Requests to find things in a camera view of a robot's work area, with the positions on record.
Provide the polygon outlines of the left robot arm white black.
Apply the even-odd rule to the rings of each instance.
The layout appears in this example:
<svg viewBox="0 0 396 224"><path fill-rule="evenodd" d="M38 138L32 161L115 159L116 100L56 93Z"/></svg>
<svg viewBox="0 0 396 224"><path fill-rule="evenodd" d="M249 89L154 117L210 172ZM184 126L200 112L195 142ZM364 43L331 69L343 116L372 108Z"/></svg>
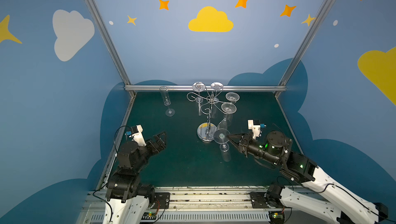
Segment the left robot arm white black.
<svg viewBox="0 0 396 224"><path fill-rule="evenodd" d="M160 200L151 184L141 183L140 173L149 159L165 150L167 133L161 132L138 143L134 136L121 145L118 166L106 186L104 224L138 224L144 216L159 218Z"/></svg>

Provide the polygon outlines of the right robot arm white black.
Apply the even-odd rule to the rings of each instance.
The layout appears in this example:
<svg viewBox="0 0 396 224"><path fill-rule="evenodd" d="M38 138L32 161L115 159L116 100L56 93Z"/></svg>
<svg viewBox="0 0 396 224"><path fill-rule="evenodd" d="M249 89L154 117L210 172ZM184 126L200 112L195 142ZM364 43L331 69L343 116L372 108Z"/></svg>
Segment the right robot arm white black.
<svg viewBox="0 0 396 224"><path fill-rule="evenodd" d="M269 132L264 143L257 140L254 132L228 135L227 138L246 157L252 155L270 163L289 180L324 198L321 201L272 184L265 194L268 205L297 209L328 224L379 224L388 219L388 207L357 196L330 177L316 162L293 152L292 140L282 132Z"/></svg>

